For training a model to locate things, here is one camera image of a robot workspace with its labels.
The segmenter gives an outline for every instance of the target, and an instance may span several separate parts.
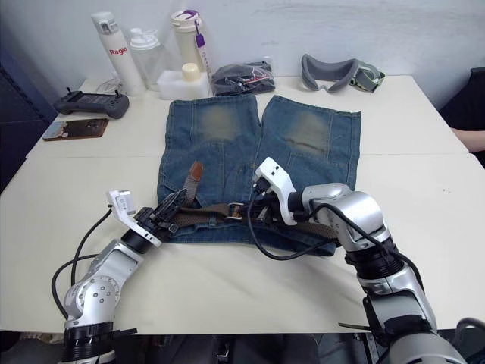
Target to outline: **faded denim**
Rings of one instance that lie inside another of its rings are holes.
[[[355,187],[361,131],[360,112],[335,111],[274,96],[258,119],[253,95],[220,96],[171,103],[162,156],[158,201],[179,190],[197,160],[204,174],[194,207],[219,202],[247,202],[252,175],[268,156],[289,173],[297,190],[314,184],[340,182]],[[269,246],[301,250],[320,237],[280,228],[278,234],[255,226],[258,239]],[[249,229],[236,222],[179,229],[170,242],[251,243]],[[333,255],[335,243],[319,248]]]

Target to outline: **remote controller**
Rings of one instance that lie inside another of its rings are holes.
[[[72,92],[67,88],[68,94],[54,102],[53,106],[61,114],[70,114],[72,111],[103,112],[108,116],[119,119],[130,106],[127,96],[118,91],[114,95],[101,93]]]

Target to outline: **smartphone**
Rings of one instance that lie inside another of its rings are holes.
[[[42,138],[47,142],[52,140],[99,138],[105,132],[106,125],[108,125],[108,119],[106,118],[53,121],[44,135],[42,135]]]

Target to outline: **robotic arm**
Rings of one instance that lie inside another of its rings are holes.
[[[418,271],[399,254],[372,197],[352,192],[345,184],[309,186],[296,192],[289,175],[271,158],[266,158],[253,180],[255,187],[262,185],[264,192],[276,193],[285,223],[309,220],[333,228],[346,251],[346,262],[355,267],[367,295],[363,304],[372,334],[390,348],[390,362],[465,363],[437,334]]]
[[[113,320],[121,288],[143,263],[142,255],[161,245],[159,237],[175,232],[176,225],[166,221],[185,198],[186,190],[181,190],[169,195],[155,210],[144,207],[134,215],[130,191],[108,192],[114,217],[129,230],[120,239],[113,239],[94,258],[84,277],[67,291],[62,362],[115,362],[112,340],[117,332],[113,331]]]
[[[465,364],[437,334],[418,270],[398,252],[374,199],[352,192],[345,184],[296,192],[289,175],[271,158],[261,164],[253,180],[256,190],[277,196],[285,224],[309,220],[334,229],[346,251],[346,262],[355,267],[366,293],[363,304],[369,329],[380,345],[389,347],[392,363]],[[186,190],[172,193],[155,210],[145,207],[136,215],[130,191],[110,191],[108,200],[115,218],[129,230],[112,240],[66,293],[62,362],[114,363],[114,309],[121,289],[142,264],[143,254],[177,230],[167,221],[185,203]]]

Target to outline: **white water bottle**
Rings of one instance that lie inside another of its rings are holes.
[[[177,11],[171,15],[171,23],[183,63],[195,63],[199,70],[204,71],[205,65],[196,45],[197,30],[202,28],[200,14],[195,10]]]
[[[91,18],[128,96],[143,94],[146,91],[145,84],[136,69],[127,41],[116,24],[113,14],[110,11],[102,11],[92,14]]]

